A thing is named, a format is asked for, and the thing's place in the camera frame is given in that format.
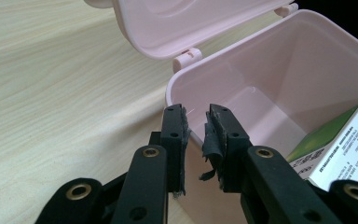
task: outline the lid hinge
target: lid hinge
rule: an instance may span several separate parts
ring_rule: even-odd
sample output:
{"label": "lid hinge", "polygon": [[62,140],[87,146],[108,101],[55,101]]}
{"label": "lid hinge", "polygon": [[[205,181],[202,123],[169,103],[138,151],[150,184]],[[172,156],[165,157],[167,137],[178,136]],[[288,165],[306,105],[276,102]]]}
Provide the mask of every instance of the lid hinge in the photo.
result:
{"label": "lid hinge", "polygon": [[190,66],[193,63],[202,60],[202,53],[199,49],[188,49],[183,52],[181,55],[173,59],[172,68],[173,72],[177,73],[178,71]]}
{"label": "lid hinge", "polygon": [[290,5],[286,5],[286,6],[283,6],[283,7],[275,9],[275,13],[278,16],[287,17],[288,15],[296,12],[297,10],[298,10],[298,4],[293,3],[293,4],[290,4]]}

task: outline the green object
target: green object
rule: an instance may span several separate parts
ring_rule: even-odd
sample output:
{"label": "green object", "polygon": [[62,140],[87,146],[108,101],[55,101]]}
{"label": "green object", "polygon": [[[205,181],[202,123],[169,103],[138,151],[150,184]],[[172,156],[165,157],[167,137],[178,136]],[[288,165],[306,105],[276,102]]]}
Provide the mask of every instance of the green object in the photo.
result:
{"label": "green object", "polygon": [[334,140],[357,108],[358,105],[335,119],[325,123],[321,128],[307,134],[307,136],[301,140],[292,153],[287,156],[286,160],[288,162],[295,161],[298,158],[308,155],[311,152],[329,144]]}

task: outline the box lid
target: box lid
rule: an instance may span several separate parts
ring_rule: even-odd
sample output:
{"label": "box lid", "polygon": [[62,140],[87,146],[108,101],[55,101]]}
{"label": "box lid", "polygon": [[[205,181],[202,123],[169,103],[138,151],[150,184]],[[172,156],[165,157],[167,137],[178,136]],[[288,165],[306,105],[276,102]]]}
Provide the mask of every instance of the box lid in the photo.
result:
{"label": "box lid", "polygon": [[293,0],[112,0],[124,36],[145,56],[172,58]]}

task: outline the wooden table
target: wooden table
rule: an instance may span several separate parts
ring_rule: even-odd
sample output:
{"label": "wooden table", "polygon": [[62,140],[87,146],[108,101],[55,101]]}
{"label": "wooden table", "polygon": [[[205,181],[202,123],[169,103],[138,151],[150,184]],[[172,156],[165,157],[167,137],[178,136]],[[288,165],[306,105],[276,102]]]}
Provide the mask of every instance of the wooden table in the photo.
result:
{"label": "wooden table", "polygon": [[[268,13],[199,46],[228,46]],[[113,9],[81,0],[0,0],[0,223],[34,223],[64,183],[127,172],[158,131],[171,60],[138,53]],[[169,222],[192,223],[170,199]]]}

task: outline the pink plastic container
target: pink plastic container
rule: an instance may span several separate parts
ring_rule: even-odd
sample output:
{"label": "pink plastic container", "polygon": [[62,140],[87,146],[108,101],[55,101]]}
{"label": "pink plastic container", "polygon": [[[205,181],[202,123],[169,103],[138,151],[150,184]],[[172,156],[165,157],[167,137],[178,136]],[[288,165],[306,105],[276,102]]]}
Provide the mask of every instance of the pink plastic container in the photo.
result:
{"label": "pink plastic container", "polygon": [[283,156],[309,132],[358,104],[358,40],[307,10],[243,39],[176,73],[167,105],[187,109],[192,145],[187,149],[186,211],[200,223],[240,223],[238,195],[218,190],[198,175],[209,104],[230,108],[255,145]]}
{"label": "pink plastic container", "polygon": [[[88,0],[100,7],[105,0]],[[113,0],[120,28],[144,55],[172,58],[230,27],[291,1]],[[299,10],[177,72],[167,105],[182,104],[193,131],[186,192],[197,223],[244,223],[240,196],[224,194],[202,158],[209,104],[230,108],[254,145],[290,153],[309,132],[358,104],[358,40],[324,16]]]}

